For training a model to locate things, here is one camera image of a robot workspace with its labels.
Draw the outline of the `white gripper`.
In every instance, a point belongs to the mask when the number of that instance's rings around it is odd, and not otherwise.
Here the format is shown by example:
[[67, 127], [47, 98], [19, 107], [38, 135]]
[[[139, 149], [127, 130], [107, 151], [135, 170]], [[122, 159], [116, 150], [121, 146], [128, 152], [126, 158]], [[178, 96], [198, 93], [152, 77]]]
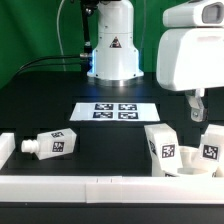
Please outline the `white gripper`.
[[224, 86], [224, 29], [167, 30], [159, 42], [156, 78], [164, 89], [188, 90], [191, 119], [204, 121], [205, 90], [200, 88]]

